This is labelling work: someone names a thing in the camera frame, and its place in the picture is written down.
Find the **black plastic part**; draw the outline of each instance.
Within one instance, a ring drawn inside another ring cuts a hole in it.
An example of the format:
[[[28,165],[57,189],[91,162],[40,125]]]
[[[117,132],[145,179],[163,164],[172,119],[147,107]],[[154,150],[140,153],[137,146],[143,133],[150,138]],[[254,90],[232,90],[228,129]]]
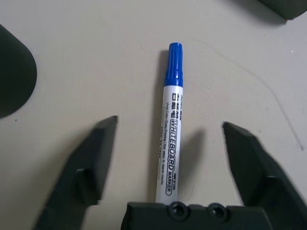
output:
[[[188,206],[189,216],[184,221],[172,218],[169,209],[163,204],[128,203],[121,230],[272,230],[260,207],[224,208],[228,216],[224,221],[215,216],[213,209],[200,205]]]
[[[68,159],[35,230],[78,230],[86,209],[101,199],[118,117],[99,122]]]
[[[281,167],[247,130],[224,123],[229,164],[246,206],[263,207],[274,230],[306,230],[307,208]]]
[[[285,19],[291,20],[307,11],[307,0],[259,0]]]
[[[14,113],[28,101],[36,77],[31,52],[0,25],[0,118]]]

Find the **dark green object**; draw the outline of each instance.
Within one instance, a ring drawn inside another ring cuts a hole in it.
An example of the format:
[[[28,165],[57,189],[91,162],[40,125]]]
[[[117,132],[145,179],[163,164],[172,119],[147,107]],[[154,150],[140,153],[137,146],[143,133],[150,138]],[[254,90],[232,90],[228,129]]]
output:
[[[259,0],[285,19],[291,20],[307,11],[307,0]]]
[[[14,113],[27,102],[36,77],[31,52],[0,25],[0,118]]]

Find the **screw hole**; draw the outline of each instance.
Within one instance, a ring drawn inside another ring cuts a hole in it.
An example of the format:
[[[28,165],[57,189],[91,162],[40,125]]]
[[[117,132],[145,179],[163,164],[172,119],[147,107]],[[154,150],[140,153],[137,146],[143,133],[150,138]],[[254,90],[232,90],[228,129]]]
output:
[[[184,214],[184,210],[182,206],[176,205],[172,208],[172,210],[173,210],[173,213],[178,217],[181,217]]]
[[[219,219],[222,219],[225,215],[225,212],[220,207],[214,207],[212,213]]]

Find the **white surface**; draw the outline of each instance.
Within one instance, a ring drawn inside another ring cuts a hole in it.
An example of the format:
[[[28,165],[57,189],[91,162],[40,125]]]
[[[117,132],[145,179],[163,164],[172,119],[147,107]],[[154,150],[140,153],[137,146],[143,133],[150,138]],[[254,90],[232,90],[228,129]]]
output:
[[[163,89],[155,201],[166,205],[178,201],[182,93],[181,86],[168,85]]]
[[[38,78],[25,106],[0,120],[0,228],[32,228],[67,154],[110,115],[119,125],[104,200],[83,229],[118,230],[128,201],[154,200],[162,51],[175,41],[185,76],[179,199],[240,204],[223,121],[256,134],[306,199],[307,14],[282,23],[243,2],[1,1],[0,23],[31,50]]]

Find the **blue marker cap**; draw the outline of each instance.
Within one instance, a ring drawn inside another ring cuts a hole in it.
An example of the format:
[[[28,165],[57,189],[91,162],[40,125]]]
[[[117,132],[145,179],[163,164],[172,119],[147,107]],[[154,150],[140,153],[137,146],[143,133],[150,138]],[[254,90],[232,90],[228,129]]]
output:
[[[183,87],[182,44],[172,43],[168,50],[168,65],[164,86],[177,85]]]

